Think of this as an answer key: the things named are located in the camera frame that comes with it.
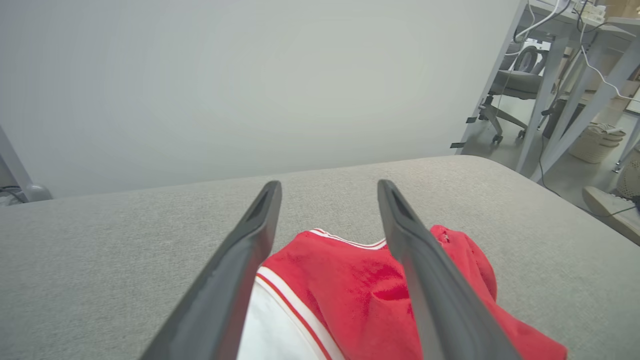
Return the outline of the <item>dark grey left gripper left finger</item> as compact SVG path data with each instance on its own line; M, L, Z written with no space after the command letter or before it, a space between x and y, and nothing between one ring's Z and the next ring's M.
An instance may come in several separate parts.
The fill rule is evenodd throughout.
M267 182L223 240L142 360L235 360L259 267L274 246L282 185Z

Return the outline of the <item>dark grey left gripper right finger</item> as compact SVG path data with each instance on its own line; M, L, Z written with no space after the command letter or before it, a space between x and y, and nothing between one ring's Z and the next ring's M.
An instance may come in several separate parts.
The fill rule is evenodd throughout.
M402 264L425 360L519 360L521 355L400 189L377 183L382 228Z

